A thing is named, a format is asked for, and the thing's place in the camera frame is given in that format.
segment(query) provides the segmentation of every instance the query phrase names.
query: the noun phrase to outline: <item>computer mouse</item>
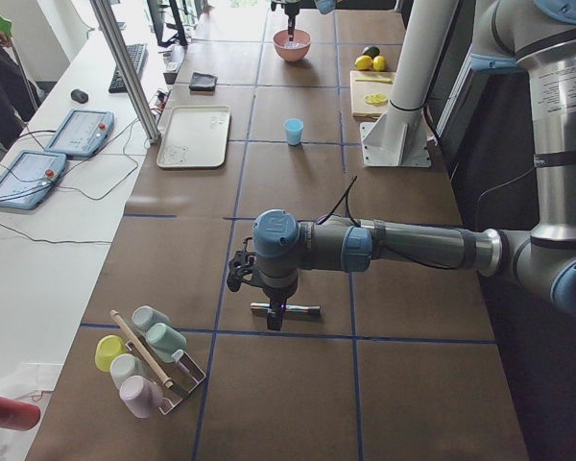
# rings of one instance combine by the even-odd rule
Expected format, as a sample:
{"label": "computer mouse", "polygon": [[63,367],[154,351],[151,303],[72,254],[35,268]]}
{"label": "computer mouse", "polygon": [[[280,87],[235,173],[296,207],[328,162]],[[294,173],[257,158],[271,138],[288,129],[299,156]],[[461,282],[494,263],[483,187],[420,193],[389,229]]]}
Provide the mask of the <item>computer mouse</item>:
{"label": "computer mouse", "polygon": [[89,99],[89,97],[87,96],[87,93],[83,90],[78,89],[78,88],[73,89],[70,92],[70,97],[72,98],[73,101],[77,101],[80,104],[85,104],[87,102],[87,100]]}

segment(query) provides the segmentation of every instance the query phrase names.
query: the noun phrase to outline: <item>pink bowl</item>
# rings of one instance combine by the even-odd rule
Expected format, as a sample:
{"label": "pink bowl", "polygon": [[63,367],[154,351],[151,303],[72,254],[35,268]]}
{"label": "pink bowl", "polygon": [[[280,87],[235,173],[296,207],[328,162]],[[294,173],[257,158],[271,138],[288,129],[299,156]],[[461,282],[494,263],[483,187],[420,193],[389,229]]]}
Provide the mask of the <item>pink bowl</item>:
{"label": "pink bowl", "polygon": [[288,31],[279,31],[273,37],[273,45],[277,54],[285,61],[300,61],[309,51],[311,36],[306,31],[295,29],[295,39],[288,40]]}

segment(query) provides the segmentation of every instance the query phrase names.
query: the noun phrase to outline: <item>white wall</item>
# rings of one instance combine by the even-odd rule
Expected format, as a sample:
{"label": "white wall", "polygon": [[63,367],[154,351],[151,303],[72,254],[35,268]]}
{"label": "white wall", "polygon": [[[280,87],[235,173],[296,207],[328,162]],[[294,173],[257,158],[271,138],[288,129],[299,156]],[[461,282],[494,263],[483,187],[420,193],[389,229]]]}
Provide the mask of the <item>white wall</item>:
{"label": "white wall", "polygon": [[0,0],[28,78],[56,82],[86,40],[86,26],[70,1]]}

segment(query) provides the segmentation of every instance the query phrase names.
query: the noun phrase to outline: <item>red bottle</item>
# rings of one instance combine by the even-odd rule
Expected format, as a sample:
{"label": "red bottle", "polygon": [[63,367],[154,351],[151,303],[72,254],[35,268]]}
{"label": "red bottle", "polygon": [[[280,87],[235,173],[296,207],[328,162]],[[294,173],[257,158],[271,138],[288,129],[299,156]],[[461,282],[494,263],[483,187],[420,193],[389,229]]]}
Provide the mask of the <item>red bottle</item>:
{"label": "red bottle", "polygon": [[40,420],[40,408],[24,401],[0,397],[0,427],[5,429],[32,429]]}

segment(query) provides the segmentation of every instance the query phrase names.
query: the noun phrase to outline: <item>cutting board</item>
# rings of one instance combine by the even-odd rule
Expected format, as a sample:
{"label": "cutting board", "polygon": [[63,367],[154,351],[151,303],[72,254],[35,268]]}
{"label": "cutting board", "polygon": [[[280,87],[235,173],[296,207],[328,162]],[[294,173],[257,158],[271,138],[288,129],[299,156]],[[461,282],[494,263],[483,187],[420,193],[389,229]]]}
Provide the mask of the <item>cutting board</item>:
{"label": "cutting board", "polygon": [[390,98],[393,84],[380,82],[359,82],[357,79],[395,79],[395,72],[372,72],[350,70],[349,72],[349,97],[352,103],[352,116],[354,117],[379,117],[388,109],[388,103],[383,106],[374,106],[365,102],[368,94],[384,94]]}

